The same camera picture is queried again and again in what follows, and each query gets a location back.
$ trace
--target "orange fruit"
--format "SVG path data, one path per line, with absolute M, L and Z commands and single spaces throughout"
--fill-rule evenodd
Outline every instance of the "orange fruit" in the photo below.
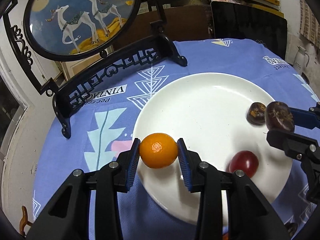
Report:
M 178 146 L 171 136 L 153 133 L 142 140 L 139 152 L 146 166 L 160 169 L 174 162 L 178 156 Z

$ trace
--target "yellow moon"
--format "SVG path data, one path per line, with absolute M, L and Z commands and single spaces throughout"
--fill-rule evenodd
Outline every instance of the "yellow moon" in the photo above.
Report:
M 34 12 L 39 12 L 43 10 L 49 3 L 49 0 L 34 0 L 31 10 Z

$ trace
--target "table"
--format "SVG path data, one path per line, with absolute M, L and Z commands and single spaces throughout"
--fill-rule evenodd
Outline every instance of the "table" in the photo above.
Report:
M 186 75 L 220 72 L 245 78 L 290 107 L 308 110 L 319 98 L 296 71 L 262 44 L 251 40 L 204 40 L 175 42 L 188 66 L 170 60 L 156 65 L 131 66 L 101 83 L 78 113 L 70 119 L 72 136 L 61 134 L 52 123 L 37 166 L 33 194 L 33 217 L 77 168 L 94 171 L 131 146 L 132 131 L 140 110 L 150 96 L 166 84 Z M 296 133 L 320 139 L 319 130 L 297 127 Z M 273 207 L 284 223 L 296 222 L 299 230 L 315 205 L 305 199 L 307 178 L 298 161 Z M 94 199 L 90 206 L 89 237 L 94 239 Z M 122 232 L 132 239 L 193 239 L 195 226 L 180 221 L 158 206 L 136 176 L 127 194 L 118 193 Z

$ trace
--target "white kettle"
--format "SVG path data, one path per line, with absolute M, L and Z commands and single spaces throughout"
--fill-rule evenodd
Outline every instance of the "white kettle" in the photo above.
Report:
M 293 68 L 298 72 L 299 75 L 303 73 L 305 70 L 305 67 L 308 67 L 310 57 L 306 53 L 306 49 L 303 47 L 298 46 L 299 50 L 296 54 L 296 57 L 294 58 Z M 304 65 L 305 62 L 305 55 L 308 56 L 308 62 L 306 65 Z

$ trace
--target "red grape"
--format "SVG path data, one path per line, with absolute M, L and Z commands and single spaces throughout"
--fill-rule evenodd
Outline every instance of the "red grape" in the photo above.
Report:
M 254 153 L 241 151 L 233 156 L 230 161 L 229 172 L 233 173 L 236 170 L 243 170 L 249 178 L 252 178 L 257 172 L 258 166 L 259 160 Z

